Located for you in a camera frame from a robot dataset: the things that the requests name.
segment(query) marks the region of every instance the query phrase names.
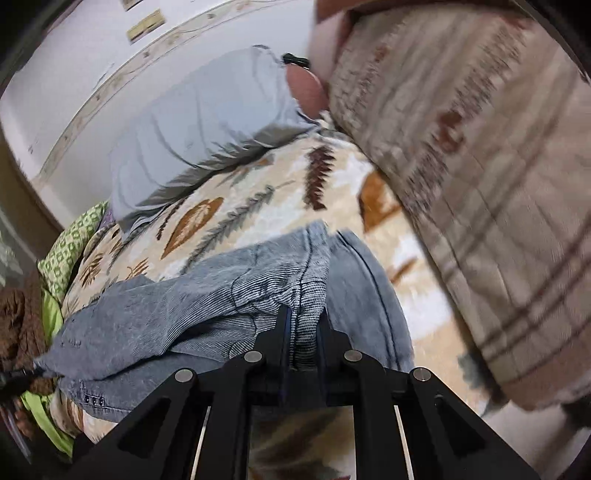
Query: brown leaf design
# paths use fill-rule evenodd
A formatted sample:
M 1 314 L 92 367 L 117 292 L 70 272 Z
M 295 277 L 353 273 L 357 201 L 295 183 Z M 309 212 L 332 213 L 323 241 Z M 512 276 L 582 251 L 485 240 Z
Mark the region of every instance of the brown leaf design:
M 306 175 L 306 193 L 304 203 L 312 207 L 313 210 L 326 210 L 322 203 L 324 185 L 332 171 L 332 162 L 335 158 L 332 156 L 332 150 L 326 145 L 315 148 L 307 155 L 310 164 L 308 174 Z
M 292 183 L 287 181 L 273 187 L 267 185 L 265 190 L 257 192 L 254 196 L 246 200 L 243 205 L 236 207 L 233 211 L 228 212 L 225 218 L 220 220 L 215 227 L 209 229 L 203 235 L 201 241 L 197 244 L 193 253 L 187 259 L 185 266 L 181 270 L 181 275 L 188 272 L 191 265 L 200 260 L 202 256 L 216 248 L 225 238 L 228 238 L 232 232 L 242 228 L 244 221 L 254 213 L 258 212 L 264 204 L 269 204 L 275 192 L 286 185 Z
M 167 214 L 167 216 L 164 218 L 164 222 L 162 222 L 162 225 L 160 225 L 160 227 L 158 228 L 158 233 L 156 233 L 156 240 L 160 240 L 162 238 L 162 234 L 164 233 L 164 229 L 166 228 L 166 226 L 168 225 L 168 221 L 170 220 L 170 218 L 177 213 L 178 209 L 181 208 L 183 206 L 183 203 L 185 203 L 187 201 L 189 197 L 184 197 L 182 199 L 180 199 L 175 205 L 174 207 L 172 207 L 169 211 L 169 213 Z
M 113 248 L 111 248 L 111 251 L 109 252 L 110 254 L 113 254 L 114 252 L 116 252 L 117 250 L 119 250 L 122 246 L 122 242 L 121 242 L 121 237 L 119 237 L 117 239 L 117 241 L 115 242 L 115 244 L 113 245 Z
M 98 229 L 95 234 L 90 238 L 89 242 L 86 244 L 84 248 L 84 252 L 82 253 L 82 262 L 86 262 L 86 260 L 92 255 L 96 248 L 102 243 L 104 238 L 109 233 L 108 227 L 103 227 L 102 229 Z
M 189 240 L 195 233 L 197 233 L 209 219 L 217 212 L 223 203 L 223 198 L 218 197 L 213 200 L 203 200 L 191 208 L 183 217 L 178 221 L 174 232 L 170 236 L 164 252 L 162 253 L 163 259 L 170 252 L 174 251 L 187 240 Z
M 103 254 L 96 254 L 92 261 L 85 266 L 82 271 L 82 287 L 87 287 L 94 282 L 96 276 L 100 273 L 100 261 L 103 260 Z
M 141 275 L 142 273 L 146 273 L 146 271 L 149 269 L 149 267 L 150 267 L 150 264 L 148 263 L 148 259 L 144 258 L 134 268 L 127 267 L 129 269 L 129 273 L 128 273 L 127 277 L 125 277 L 125 279 L 130 280 L 131 278 L 137 277 L 138 275 Z
M 402 207 L 378 170 L 370 173 L 359 192 L 359 211 L 363 219 L 363 232 L 377 227 L 386 218 L 400 212 Z
M 403 263 L 402 266 L 400 266 L 400 268 L 396 270 L 396 272 L 388 276 L 390 279 L 390 283 L 392 285 L 398 285 L 400 283 L 400 280 L 402 280 L 402 277 L 405 276 L 408 272 L 410 272 L 416 263 L 416 258 L 411 258 L 410 260 Z
M 142 235 L 142 233 L 144 233 L 151 225 L 151 223 L 145 223 L 143 225 L 140 225 L 139 227 L 136 227 L 135 230 L 133 230 L 125 240 L 121 240 L 121 238 L 117 240 L 117 243 L 111 250 L 111 253 L 113 255 L 111 256 L 111 261 L 109 263 L 109 267 L 107 268 L 107 275 L 111 274 L 111 268 L 113 268 L 113 265 L 115 265 L 115 262 L 117 262 L 117 259 L 123 253 L 123 251 L 128 246 L 130 246 L 137 238 L 139 238 Z

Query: decorative wallpaper border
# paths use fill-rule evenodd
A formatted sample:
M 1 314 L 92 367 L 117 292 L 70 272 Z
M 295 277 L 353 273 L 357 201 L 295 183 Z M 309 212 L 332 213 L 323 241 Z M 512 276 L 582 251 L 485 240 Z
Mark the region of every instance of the decorative wallpaper border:
M 56 144 L 47 156 L 40 172 L 31 180 L 33 188 L 42 189 L 59 162 L 78 135 L 90 120 L 131 80 L 136 78 L 147 67 L 182 44 L 201 36 L 204 32 L 246 14 L 275 5 L 286 4 L 297 0 L 229 0 L 206 12 L 187 20 L 178 27 L 158 37 L 150 45 L 134 55 L 121 66 L 93 93 L 86 103 L 78 110 L 68 124 Z

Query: fern pattern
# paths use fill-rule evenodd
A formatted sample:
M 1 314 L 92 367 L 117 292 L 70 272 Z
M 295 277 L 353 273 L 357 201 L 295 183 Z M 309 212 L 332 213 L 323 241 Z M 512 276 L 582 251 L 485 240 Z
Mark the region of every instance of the fern pattern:
M 275 187 L 267 185 L 265 190 L 250 197 L 244 205 L 237 207 L 235 210 L 229 212 L 223 220 L 220 220 L 214 228 L 205 234 L 197 247 L 195 247 L 195 250 L 193 250 L 193 253 L 191 253 L 181 270 L 181 275 L 187 273 L 191 265 L 216 248 L 232 232 L 240 229 L 247 218 L 258 212 L 264 204 L 271 201 L 275 191 Z
M 87 287 L 94 282 L 100 273 L 100 261 L 103 260 L 103 254 L 98 253 L 82 272 L 82 286 Z
M 117 240 L 117 243 L 111 249 L 113 257 L 111 258 L 109 268 L 107 268 L 107 275 L 111 274 L 111 268 L 113 268 L 113 265 L 115 264 L 121 253 L 123 252 L 123 250 L 125 250 L 125 247 L 127 247 L 131 242 L 138 238 L 149 226 L 150 223 L 145 223 L 144 225 L 137 227 L 133 232 L 131 232 L 127 239 L 125 239 L 124 241 L 121 241 L 121 239 Z
M 150 263 L 148 262 L 147 258 L 144 258 L 135 267 L 127 267 L 129 273 L 127 277 L 125 277 L 125 280 L 131 280 L 132 278 L 137 277 L 138 275 L 144 274 L 148 271 L 149 268 Z
M 117 276 L 115 278 L 111 278 L 110 280 L 107 280 L 105 282 L 105 284 L 103 285 L 103 288 L 100 290 L 100 292 L 94 294 L 90 298 L 90 300 L 88 301 L 88 305 L 90 305 L 93 302 L 96 302 L 102 296 L 102 294 L 105 293 L 105 290 L 107 288 L 109 288 L 111 285 L 117 283 L 118 281 L 119 281 L 119 276 Z
M 259 170 L 260 168 L 264 168 L 268 165 L 273 165 L 275 163 L 275 155 L 272 152 L 266 153 L 263 157 L 259 160 L 256 160 L 252 163 L 248 163 L 246 165 L 237 166 L 227 177 L 225 177 L 220 183 L 217 184 L 219 187 L 229 181 L 232 181 L 231 186 L 236 186 L 242 180 L 244 180 L 248 174 L 254 170 Z
M 328 145 L 322 145 L 306 154 L 310 163 L 306 175 L 304 203 L 313 210 L 326 210 L 322 197 L 326 180 L 335 161 L 332 154 L 333 150 Z
M 98 229 L 91 237 L 82 254 L 83 263 L 90 257 L 90 255 L 92 255 L 92 252 L 95 251 L 95 248 L 99 246 L 106 234 L 109 233 L 110 229 L 111 227 L 103 227 L 102 229 Z
M 183 206 L 183 203 L 185 203 L 187 201 L 187 199 L 189 198 L 189 196 L 186 196 L 182 199 L 180 199 L 175 205 L 174 207 L 172 207 L 172 209 L 169 211 L 168 215 L 166 216 L 166 218 L 164 219 L 164 222 L 162 222 L 162 224 L 160 225 L 160 227 L 158 228 L 158 233 L 156 233 L 156 240 L 160 240 L 162 238 L 162 234 L 164 232 L 164 229 L 166 228 L 166 226 L 168 225 L 168 221 L 170 220 L 170 218 L 178 212 L 178 209 L 181 208 Z
M 72 313 L 76 313 L 78 311 L 79 303 L 80 297 L 78 295 L 71 296 L 70 298 L 68 298 L 64 312 L 64 318 L 68 318 Z
M 178 221 L 170 239 L 162 252 L 160 260 L 187 242 L 203 228 L 222 206 L 223 198 L 205 199 L 186 212 Z

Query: metal screw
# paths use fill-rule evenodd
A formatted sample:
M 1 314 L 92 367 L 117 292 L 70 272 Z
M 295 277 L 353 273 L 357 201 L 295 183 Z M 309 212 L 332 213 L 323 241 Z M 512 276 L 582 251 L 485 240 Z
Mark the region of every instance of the metal screw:
M 423 367 L 415 368 L 413 370 L 413 377 L 419 380 L 419 382 L 426 382 L 431 378 L 431 372 Z
M 185 383 L 193 378 L 193 372 L 187 368 L 183 368 L 174 374 L 174 379 L 177 382 Z
M 262 359 L 262 353 L 257 352 L 256 350 L 251 350 L 250 352 L 246 352 L 244 354 L 244 360 L 246 360 L 250 364 L 255 364 Z
M 359 362 L 363 358 L 363 354 L 358 350 L 347 350 L 345 352 L 345 360 L 349 362 Z

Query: wall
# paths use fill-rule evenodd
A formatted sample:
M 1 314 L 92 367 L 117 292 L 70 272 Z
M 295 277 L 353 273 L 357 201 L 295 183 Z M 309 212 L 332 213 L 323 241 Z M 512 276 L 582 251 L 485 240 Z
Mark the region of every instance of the wall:
M 84 0 L 35 51 L 0 99 L 21 170 L 68 225 L 110 194 L 108 152 L 133 117 L 200 65 L 262 43 L 303 55 L 312 0 Z M 125 33 L 156 8 L 167 19 L 130 45 Z
M 18 171 L 0 131 L 0 287 L 6 280 L 19 283 L 47 255 L 59 233 L 57 222 Z

